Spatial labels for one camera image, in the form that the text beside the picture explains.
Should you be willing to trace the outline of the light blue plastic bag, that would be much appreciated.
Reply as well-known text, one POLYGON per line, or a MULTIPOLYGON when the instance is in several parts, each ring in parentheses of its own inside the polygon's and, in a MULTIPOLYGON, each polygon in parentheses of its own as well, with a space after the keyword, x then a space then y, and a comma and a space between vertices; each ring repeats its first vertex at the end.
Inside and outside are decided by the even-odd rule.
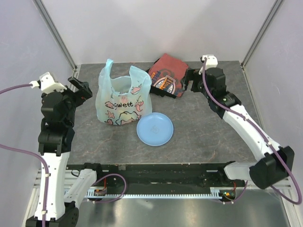
POLYGON ((107 59, 98 78, 95 106, 97 118, 110 125, 124 125, 152 113, 152 79, 146 71, 131 66, 127 76, 110 77, 114 61, 107 59))

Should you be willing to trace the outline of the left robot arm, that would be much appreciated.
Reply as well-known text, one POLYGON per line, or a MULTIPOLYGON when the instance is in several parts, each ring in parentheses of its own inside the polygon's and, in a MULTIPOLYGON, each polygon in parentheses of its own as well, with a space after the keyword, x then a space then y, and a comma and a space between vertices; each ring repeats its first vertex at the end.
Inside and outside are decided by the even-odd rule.
POLYGON ((38 152, 43 162, 39 200, 34 215, 26 220, 27 227, 76 226, 80 205, 88 189, 104 181, 99 164, 85 163, 71 188, 67 192, 64 190, 66 167, 75 134, 75 111, 92 98, 87 82, 73 77, 68 81, 77 91, 57 82, 49 72, 41 75, 38 81, 33 81, 32 87, 42 91, 43 119, 38 152))

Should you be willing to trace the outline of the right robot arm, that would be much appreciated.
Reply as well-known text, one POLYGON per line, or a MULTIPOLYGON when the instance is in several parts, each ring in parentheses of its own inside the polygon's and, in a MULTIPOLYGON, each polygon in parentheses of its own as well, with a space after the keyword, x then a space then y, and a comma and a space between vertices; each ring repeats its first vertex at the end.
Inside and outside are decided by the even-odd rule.
POLYGON ((190 81, 193 82, 191 91, 200 92, 206 97, 210 109, 239 134, 256 160, 253 163, 228 163, 217 174, 220 185, 228 186, 233 180, 244 180, 266 189, 289 176, 294 151, 289 146, 282 147, 275 142, 255 123, 240 99, 227 90, 222 69, 209 68, 205 75, 198 70, 188 69, 181 80, 184 90, 190 81))

